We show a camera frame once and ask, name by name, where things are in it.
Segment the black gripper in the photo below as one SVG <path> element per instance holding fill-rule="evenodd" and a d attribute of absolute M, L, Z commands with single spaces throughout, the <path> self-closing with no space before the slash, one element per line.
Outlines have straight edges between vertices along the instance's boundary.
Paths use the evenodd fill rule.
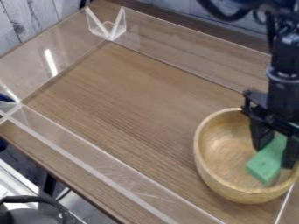
<path fill-rule="evenodd" d="M 252 145 L 260 151 L 274 140 L 275 131 L 283 135 L 282 167 L 292 169 L 299 158 L 299 74 L 266 70 L 267 91 L 243 92 L 242 112 L 250 118 Z"/>

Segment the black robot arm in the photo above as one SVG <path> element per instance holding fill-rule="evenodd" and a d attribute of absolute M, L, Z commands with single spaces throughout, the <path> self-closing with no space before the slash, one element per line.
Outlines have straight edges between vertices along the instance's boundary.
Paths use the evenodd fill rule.
<path fill-rule="evenodd" d="M 242 112 L 250 118 L 250 131 L 258 151 L 286 136 L 280 166 L 295 167 L 299 161 L 299 0 L 231 0 L 238 5 L 226 14 L 211 0 L 196 0 L 206 11 L 227 22 L 252 15 L 266 26 L 271 62 L 266 69 L 267 91 L 243 92 Z"/>

